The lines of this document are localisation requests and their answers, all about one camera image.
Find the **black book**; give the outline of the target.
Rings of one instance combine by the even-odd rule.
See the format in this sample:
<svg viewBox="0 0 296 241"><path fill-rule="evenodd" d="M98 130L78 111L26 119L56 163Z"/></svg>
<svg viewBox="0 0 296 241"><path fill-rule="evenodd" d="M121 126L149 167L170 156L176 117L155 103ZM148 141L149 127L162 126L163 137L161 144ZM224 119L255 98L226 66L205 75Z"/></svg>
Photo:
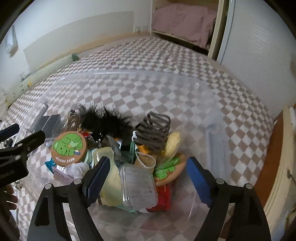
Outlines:
<svg viewBox="0 0 296 241"><path fill-rule="evenodd" d="M38 130L42 130L46 138L56 136L61 128L62 122L59 114L44 115L38 123Z"/></svg>

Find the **yellow translucent case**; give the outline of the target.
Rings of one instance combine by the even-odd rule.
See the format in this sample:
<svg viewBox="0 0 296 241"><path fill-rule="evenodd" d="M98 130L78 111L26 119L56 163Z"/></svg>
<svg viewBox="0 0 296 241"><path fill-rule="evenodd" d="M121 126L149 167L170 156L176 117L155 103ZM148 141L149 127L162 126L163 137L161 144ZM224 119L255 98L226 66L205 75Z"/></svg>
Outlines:
<svg viewBox="0 0 296 241"><path fill-rule="evenodd" d="M122 204L121 179L119 170L114 163L114 152L111 147L96 149L93 152L93 161L96 165L102 157L110 160L110 171L100 191L100 199L103 205L119 206Z"/></svg>

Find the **round dinosaur coaster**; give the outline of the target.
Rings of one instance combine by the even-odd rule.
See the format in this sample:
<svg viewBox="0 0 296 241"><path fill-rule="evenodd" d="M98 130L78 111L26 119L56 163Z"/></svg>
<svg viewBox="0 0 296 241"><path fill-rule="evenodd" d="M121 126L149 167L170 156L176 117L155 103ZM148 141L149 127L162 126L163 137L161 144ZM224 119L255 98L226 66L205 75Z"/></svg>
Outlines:
<svg viewBox="0 0 296 241"><path fill-rule="evenodd" d="M62 167L82 162L87 152L85 137L74 131L60 134L51 146L53 161Z"/></svg>

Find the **clear plastic box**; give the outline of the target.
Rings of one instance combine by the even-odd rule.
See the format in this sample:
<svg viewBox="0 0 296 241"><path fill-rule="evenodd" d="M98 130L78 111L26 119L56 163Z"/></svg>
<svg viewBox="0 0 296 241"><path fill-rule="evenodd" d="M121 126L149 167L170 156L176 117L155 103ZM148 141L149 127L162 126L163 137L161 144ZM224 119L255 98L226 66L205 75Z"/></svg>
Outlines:
<svg viewBox="0 0 296 241"><path fill-rule="evenodd" d="M134 210L152 208L158 204L158 194L152 173L144 168L123 164L119 169L123 204Z"/></svg>

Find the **green bolster pillow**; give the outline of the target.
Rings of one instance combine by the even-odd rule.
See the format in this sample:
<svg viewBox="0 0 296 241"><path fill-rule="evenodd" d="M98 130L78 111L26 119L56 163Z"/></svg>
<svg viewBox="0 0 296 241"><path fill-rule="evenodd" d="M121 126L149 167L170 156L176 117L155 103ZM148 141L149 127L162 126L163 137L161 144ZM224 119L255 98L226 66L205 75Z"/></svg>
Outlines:
<svg viewBox="0 0 296 241"><path fill-rule="evenodd" d="M52 74L57 73L59 70L69 66L73 62L79 60L76 54L67 55L55 62L48 64L47 66L40 68L34 74L30 74L25 80L15 84L7 92L6 103L8 106L12 105L20 96L31 90L42 80L48 78Z"/></svg>

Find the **black feather toy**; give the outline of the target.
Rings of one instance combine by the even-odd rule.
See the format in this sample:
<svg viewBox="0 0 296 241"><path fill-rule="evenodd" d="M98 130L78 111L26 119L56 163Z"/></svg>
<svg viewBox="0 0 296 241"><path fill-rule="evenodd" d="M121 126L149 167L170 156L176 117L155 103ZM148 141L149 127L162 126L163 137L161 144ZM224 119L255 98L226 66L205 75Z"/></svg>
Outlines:
<svg viewBox="0 0 296 241"><path fill-rule="evenodd" d="M106 136L123 139L133 131L131 117L124 116L114 108L92 104L88 108L79 105L78 110L79 128L83 132L91 133L95 141L103 140Z"/></svg>

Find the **red packet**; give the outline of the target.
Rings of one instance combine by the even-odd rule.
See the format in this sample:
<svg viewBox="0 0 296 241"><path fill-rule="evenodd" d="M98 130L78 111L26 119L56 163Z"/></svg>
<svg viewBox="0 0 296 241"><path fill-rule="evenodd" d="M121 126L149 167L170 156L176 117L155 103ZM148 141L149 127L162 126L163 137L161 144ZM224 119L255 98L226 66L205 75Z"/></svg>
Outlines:
<svg viewBox="0 0 296 241"><path fill-rule="evenodd" d="M155 207L148 208L148 212L167 211L171 208L171 188L166 184L156 187L158 194L158 203Z"/></svg>

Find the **green dinosaur wooden coaster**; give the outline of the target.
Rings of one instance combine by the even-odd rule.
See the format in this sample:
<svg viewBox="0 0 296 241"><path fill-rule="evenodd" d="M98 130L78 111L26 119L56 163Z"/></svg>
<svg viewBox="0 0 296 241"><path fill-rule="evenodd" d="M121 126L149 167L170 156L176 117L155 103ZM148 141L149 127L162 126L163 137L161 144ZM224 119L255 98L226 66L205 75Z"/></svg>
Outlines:
<svg viewBox="0 0 296 241"><path fill-rule="evenodd" d="M171 160L165 161L156 167L153 172L156 186L167 185L177 179L186 166L187 159L184 154L177 153Z"/></svg>

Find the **brown hair claw clip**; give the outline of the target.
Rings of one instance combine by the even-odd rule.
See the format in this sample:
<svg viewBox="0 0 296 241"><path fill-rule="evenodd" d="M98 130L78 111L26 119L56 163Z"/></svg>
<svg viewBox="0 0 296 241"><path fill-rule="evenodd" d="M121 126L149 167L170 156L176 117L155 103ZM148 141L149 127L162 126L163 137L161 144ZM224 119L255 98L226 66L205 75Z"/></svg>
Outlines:
<svg viewBox="0 0 296 241"><path fill-rule="evenodd" d="M170 125L169 116L150 111L135 127L134 142L137 145L145 145L154 152L160 152L168 140Z"/></svg>

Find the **clear plastic storage bin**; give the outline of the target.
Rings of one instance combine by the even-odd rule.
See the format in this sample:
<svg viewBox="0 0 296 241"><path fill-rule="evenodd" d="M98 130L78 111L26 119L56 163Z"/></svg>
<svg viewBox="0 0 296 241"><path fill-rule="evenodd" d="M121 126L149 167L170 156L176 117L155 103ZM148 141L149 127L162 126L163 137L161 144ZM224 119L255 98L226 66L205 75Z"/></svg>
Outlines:
<svg viewBox="0 0 296 241"><path fill-rule="evenodd" d="M43 115L59 114L65 123L77 105L114 108L137 125L150 112L166 114L171 129L183 134L179 151L194 156L216 178L230 178L228 136L218 98L195 78L151 71L70 74L46 87L26 115L18 138L32 133ZM208 213L183 171L165 212L131 213L92 204L90 214L105 240L193 240Z"/></svg>

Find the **checkered bed sheet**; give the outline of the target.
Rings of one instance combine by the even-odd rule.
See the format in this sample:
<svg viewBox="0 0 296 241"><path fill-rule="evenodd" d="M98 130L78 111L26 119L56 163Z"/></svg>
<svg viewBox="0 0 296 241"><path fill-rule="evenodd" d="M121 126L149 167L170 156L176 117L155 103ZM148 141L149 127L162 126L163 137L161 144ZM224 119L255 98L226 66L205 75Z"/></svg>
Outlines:
<svg viewBox="0 0 296 241"><path fill-rule="evenodd" d="M39 82L8 109L1 126L22 126L43 93L54 84L47 113L67 115L75 103L114 107L139 122L149 111L171 118L171 130L185 118L180 150L196 156L204 168L210 164L206 131L222 131L226 150L226 181L255 184L267 154L273 119L258 97L222 70L215 61L185 47L157 38L140 38L111 47L67 65ZM21 181L19 227L26 240L29 221L43 186L61 182L45 166L49 146L43 145L28 160L29 175ZM202 204L186 172L177 178L171 209L130 213L94 204L90 208L106 240L194 240L208 207Z"/></svg>

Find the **yellow sponge in bag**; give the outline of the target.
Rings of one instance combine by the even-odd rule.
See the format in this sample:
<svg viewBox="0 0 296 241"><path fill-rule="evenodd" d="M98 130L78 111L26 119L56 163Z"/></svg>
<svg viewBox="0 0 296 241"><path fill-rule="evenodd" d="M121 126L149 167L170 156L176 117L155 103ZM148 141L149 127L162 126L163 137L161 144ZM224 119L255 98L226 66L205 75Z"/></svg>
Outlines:
<svg viewBox="0 0 296 241"><path fill-rule="evenodd" d="M171 132L168 135L165 148L162 151L162 156L167 159L173 157L181 144L181 139L182 137L179 131Z"/></svg>

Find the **white slatted closet door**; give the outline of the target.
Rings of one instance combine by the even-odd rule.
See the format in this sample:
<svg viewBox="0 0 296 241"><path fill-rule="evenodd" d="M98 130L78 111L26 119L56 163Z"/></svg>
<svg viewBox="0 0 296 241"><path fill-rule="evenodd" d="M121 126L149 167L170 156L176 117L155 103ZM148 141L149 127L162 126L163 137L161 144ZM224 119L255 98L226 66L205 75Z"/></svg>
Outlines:
<svg viewBox="0 0 296 241"><path fill-rule="evenodd" d="M265 1L236 1L222 65L266 105L275 118L295 104L295 38Z"/></svg>

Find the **pink folded blanket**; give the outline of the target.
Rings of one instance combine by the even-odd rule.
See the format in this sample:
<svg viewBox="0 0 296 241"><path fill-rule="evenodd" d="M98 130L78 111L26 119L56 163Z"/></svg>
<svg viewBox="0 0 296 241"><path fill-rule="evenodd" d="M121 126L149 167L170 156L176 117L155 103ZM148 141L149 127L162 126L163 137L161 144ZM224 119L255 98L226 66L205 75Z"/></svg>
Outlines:
<svg viewBox="0 0 296 241"><path fill-rule="evenodd" d="M217 9L203 5L169 4L152 13L152 30L209 50Z"/></svg>

